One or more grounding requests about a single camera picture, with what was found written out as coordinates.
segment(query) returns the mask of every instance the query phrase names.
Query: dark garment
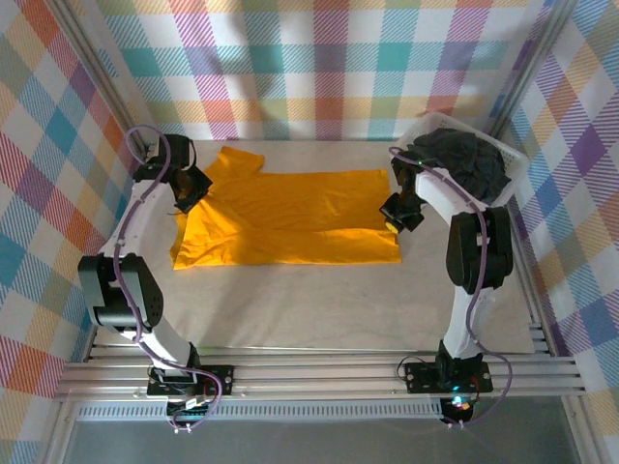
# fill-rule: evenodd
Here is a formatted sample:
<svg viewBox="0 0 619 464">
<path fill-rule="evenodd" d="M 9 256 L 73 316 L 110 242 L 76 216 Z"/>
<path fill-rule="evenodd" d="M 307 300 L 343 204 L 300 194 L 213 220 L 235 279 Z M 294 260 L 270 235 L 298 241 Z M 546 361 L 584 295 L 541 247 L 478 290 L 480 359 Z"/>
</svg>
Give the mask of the dark garment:
<svg viewBox="0 0 619 464">
<path fill-rule="evenodd" d="M 435 160 L 454 180 L 480 201 L 492 203 L 511 179 L 498 148 L 474 133 L 437 129 L 420 135 L 408 150 L 426 160 Z"/>
</svg>

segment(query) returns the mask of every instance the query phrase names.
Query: checkered fabric backdrop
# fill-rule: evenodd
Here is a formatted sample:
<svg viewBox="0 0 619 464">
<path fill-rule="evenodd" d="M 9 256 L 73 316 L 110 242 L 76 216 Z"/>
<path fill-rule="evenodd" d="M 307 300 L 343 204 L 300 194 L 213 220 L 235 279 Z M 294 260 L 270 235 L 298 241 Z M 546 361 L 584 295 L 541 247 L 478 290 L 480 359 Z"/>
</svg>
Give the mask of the checkered fabric backdrop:
<svg viewBox="0 0 619 464">
<path fill-rule="evenodd" d="M 619 0 L 581 0 L 511 138 L 531 167 L 516 223 L 561 354 L 619 462 Z"/>
<path fill-rule="evenodd" d="M 91 3 L 94 2 L 94 0 L 66 0 L 67 4 L 73 8 L 75 16 L 80 22 L 82 31 L 88 36 L 91 45 L 95 48 L 95 50 L 97 50 L 100 62 L 107 71 L 107 74 L 116 91 L 120 95 L 122 102 L 131 114 L 133 122 L 135 124 L 154 124 L 152 118 L 145 120 L 142 114 L 140 114 L 136 98 L 132 95 L 132 92 L 130 92 L 124 80 L 119 75 L 118 70 L 114 66 L 112 59 L 105 48 L 104 42 L 97 34 L 95 34 L 95 27 L 93 25 L 92 18 L 86 13 L 86 1 L 90 1 Z M 142 101 L 141 96 L 139 99 L 140 102 L 144 104 L 144 108 L 146 108 L 146 103 Z"/>
<path fill-rule="evenodd" d="M 535 43 L 536 40 L 540 37 L 544 28 L 546 26 L 546 22 L 550 16 L 550 12 L 552 11 L 552 7 L 557 4 L 556 0 L 545 0 L 544 4 L 540 8 L 540 12 L 538 13 L 538 17 L 533 23 L 533 27 L 529 31 L 529 34 L 520 49 L 516 60 L 514 61 L 514 65 L 510 70 L 507 78 L 505 79 L 505 83 L 503 84 L 503 88 L 501 92 L 499 92 L 498 97 L 494 101 L 494 107 L 490 111 L 490 115 L 484 123 L 484 131 L 486 133 L 490 133 L 497 116 L 501 109 L 503 109 L 503 104 L 505 103 L 505 99 L 512 92 L 515 85 L 517 85 L 518 78 L 520 76 L 520 72 L 523 69 L 523 66 L 527 62 L 527 58 L 535 51 Z"/>
<path fill-rule="evenodd" d="M 163 130 L 319 140 L 397 138 L 436 110 L 481 127 L 552 3 L 80 1 Z"/>
<path fill-rule="evenodd" d="M 0 462 L 34 460 L 90 322 L 76 276 L 128 200 L 122 133 L 44 0 L 0 0 Z"/>
</svg>

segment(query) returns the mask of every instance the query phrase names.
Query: gray floor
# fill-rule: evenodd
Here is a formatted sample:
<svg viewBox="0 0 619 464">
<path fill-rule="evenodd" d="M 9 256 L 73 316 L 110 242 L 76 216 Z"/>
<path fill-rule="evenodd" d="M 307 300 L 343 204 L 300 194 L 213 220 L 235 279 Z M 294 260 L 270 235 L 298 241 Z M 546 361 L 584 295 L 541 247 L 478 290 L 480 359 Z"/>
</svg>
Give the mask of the gray floor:
<svg viewBox="0 0 619 464">
<path fill-rule="evenodd" d="M 218 420 L 192 435 L 165 421 L 75 425 L 66 464 L 579 462 L 559 398 L 508 398 L 465 431 L 438 420 L 294 423 Z"/>
</svg>

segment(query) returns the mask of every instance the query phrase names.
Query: yellow shirt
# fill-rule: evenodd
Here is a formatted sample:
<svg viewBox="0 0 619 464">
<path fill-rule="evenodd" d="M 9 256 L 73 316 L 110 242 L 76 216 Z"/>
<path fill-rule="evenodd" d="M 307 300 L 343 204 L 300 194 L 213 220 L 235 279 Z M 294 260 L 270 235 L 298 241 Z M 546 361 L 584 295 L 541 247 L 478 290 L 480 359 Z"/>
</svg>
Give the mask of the yellow shirt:
<svg viewBox="0 0 619 464">
<path fill-rule="evenodd" d="M 264 157 L 221 148 L 209 193 L 177 216 L 174 269 L 230 264 L 399 263 L 397 235 L 378 212 L 384 169 L 273 174 Z"/>
</svg>

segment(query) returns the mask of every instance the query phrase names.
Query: shirt sleeve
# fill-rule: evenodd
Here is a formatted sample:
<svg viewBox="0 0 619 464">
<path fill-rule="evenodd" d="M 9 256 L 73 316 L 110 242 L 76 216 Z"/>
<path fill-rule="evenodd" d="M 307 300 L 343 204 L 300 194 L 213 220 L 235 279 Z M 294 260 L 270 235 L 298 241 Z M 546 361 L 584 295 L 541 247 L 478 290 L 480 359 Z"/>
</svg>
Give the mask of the shirt sleeve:
<svg viewBox="0 0 619 464">
<path fill-rule="evenodd" d="M 217 160 L 206 169 L 206 175 L 214 182 L 250 177 L 259 172 L 263 165 L 262 155 L 224 146 L 221 147 Z"/>
</svg>

